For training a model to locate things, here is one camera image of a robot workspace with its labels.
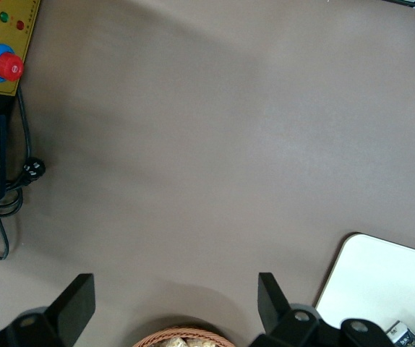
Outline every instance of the yellow control panel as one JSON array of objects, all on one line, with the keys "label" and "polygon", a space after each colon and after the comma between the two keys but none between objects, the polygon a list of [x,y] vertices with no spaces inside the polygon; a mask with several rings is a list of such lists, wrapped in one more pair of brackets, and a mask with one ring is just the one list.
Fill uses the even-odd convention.
[{"label": "yellow control panel", "polygon": [[[2,64],[8,64],[6,68],[8,76],[14,75],[12,78],[5,77],[4,74],[0,76],[0,94],[2,95],[15,95],[16,93],[18,78],[22,73],[22,62],[26,58],[39,5],[40,0],[0,0],[0,48],[4,48],[2,52],[8,51],[8,57],[4,56],[0,59],[0,71],[4,68]],[[10,55],[18,59],[21,66],[16,65],[16,62],[13,63]]]}]

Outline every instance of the brown surface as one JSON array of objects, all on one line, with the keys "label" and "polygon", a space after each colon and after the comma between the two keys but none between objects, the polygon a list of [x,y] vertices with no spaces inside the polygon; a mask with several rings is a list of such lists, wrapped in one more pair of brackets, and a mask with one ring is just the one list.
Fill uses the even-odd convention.
[{"label": "brown surface", "polygon": [[382,1],[45,1],[22,79],[44,178],[7,222],[0,327],[94,272],[81,346],[261,330],[339,241],[415,247],[415,11]]}]

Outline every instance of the emergency stop button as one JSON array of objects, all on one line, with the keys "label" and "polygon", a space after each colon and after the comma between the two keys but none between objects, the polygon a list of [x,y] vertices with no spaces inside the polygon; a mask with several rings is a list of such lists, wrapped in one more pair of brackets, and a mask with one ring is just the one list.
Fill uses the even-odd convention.
[{"label": "emergency stop button", "polygon": [[10,52],[5,52],[0,55],[1,78],[12,82],[16,81],[21,77],[23,70],[24,66],[19,56]]},{"label": "emergency stop button", "polygon": [[16,81],[24,71],[24,65],[19,56],[13,49],[4,44],[0,44],[0,82]]}]

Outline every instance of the black mechanical part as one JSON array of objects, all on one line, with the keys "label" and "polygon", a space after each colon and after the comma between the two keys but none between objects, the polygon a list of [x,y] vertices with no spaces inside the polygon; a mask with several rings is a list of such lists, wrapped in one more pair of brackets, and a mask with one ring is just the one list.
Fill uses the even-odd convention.
[{"label": "black mechanical part", "polygon": [[271,273],[260,273],[257,305],[265,334],[251,347],[393,347],[373,322],[345,320],[341,329],[329,326],[314,309],[293,309]]},{"label": "black mechanical part", "polygon": [[93,275],[78,275],[43,314],[25,314],[1,330],[0,347],[72,347],[94,312]]}]

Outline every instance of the woven basket rim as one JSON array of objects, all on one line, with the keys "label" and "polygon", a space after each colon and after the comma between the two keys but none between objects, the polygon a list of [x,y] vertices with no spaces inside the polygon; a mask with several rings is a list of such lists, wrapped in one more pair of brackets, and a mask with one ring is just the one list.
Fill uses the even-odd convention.
[{"label": "woven basket rim", "polygon": [[133,347],[150,347],[154,343],[158,343],[169,338],[199,338],[201,340],[208,340],[216,344],[217,347],[235,347],[235,345],[223,338],[222,336],[212,333],[200,327],[168,327],[159,330],[133,345]]}]

